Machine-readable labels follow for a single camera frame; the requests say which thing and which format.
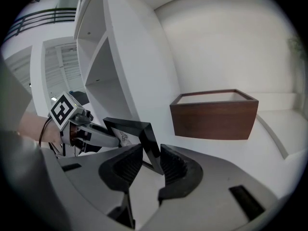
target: wooden box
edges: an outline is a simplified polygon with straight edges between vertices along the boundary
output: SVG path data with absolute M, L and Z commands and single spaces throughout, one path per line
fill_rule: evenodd
M 181 94 L 170 105 L 177 136 L 211 140 L 247 140 L 259 101 L 237 90 Z

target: white shelf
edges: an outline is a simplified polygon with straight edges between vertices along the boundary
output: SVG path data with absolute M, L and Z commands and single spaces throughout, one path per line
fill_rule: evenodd
M 169 105 L 180 94 L 166 35 L 142 0 L 103 0 L 115 68 L 134 120 L 173 129 Z M 160 132 L 155 132 L 161 143 Z
M 86 91 L 96 117 L 103 126 L 102 120 L 106 117 L 131 119 L 131 113 L 118 78 L 86 86 Z
M 257 119 L 273 138 L 284 159 L 308 149 L 308 121 L 298 111 L 260 111 Z
M 83 17 L 88 12 L 88 5 L 91 2 L 91 0 L 79 0 L 77 11 L 76 11 L 76 17 L 75 17 L 75 31 L 74 31 L 74 39 L 77 39 L 79 30 L 81 28 L 81 23 L 83 21 Z
M 95 82 L 105 82 L 117 78 L 107 32 L 105 32 L 93 53 L 88 71 L 84 78 L 84 84 L 88 86 Z
M 77 52 L 80 72 L 84 80 L 93 54 L 104 32 L 106 32 L 106 24 L 103 12 L 103 0 L 84 1 L 80 7 L 80 10 L 83 9 L 85 11 L 78 17 L 78 20 L 81 20 L 81 22 L 76 25 L 75 33 L 77 32 Z
M 300 99 L 297 93 L 258 92 L 247 93 L 259 101 L 259 111 L 292 110 L 298 108 Z

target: black railing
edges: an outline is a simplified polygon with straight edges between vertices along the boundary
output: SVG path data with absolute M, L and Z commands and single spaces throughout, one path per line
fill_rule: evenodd
M 27 14 L 14 21 L 4 42 L 21 32 L 37 26 L 58 22 L 72 22 L 75 20 L 75 15 L 76 8 L 49 9 Z

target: ceiling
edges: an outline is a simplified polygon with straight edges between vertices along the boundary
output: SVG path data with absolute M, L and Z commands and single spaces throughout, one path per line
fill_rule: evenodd
M 49 97 L 57 97 L 63 91 L 85 92 L 77 58 L 76 43 L 53 46 L 46 49 L 45 76 Z M 22 54 L 16 53 L 5 62 L 24 88 L 32 95 L 30 87 L 31 49 Z M 30 103 L 27 111 L 34 112 Z

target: black cable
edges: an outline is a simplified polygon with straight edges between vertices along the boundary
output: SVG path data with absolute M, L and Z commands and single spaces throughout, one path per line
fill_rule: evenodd
M 52 142 L 50 142 L 50 144 L 51 144 L 53 150 L 54 150 L 57 154 L 59 154 L 60 152 L 59 152 L 58 148 L 57 148 Z
M 48 145 L 49 145 L 50 149 L 53 151 L 53 153 L 56 155 L 57 153 L 54 151 L 54 148 L 52 147 L 50 142 L 48 143 Z
M 44 126 L 43 126 L 43 128 L 42 128 L 42 131 L 41 131 L 41 133 L 40 133 L 40 136 L 39 136 L 39 140 L 38 140 L 38 145 L 39 146 L 41 146 L 41 143 L 42 143 L 42 137 L 43 137 L 43 134 L 44 134 L 44 130 L 45 130 L 45 127 L 46 127 L 46 125 L 51 121 L 51 119 L 52 119 L 52 117 L 50 116 L 50 117 L 48 117 L 48 119 L 45 121 L 45 124 L 44 124 Z
M 65 151 L 65 144 L 64 144 L 64 143 L 63 143 L 63 147 L 62 147 L 62 149 L 63 149 L 63 156 L 65 156 L 66 151 Z

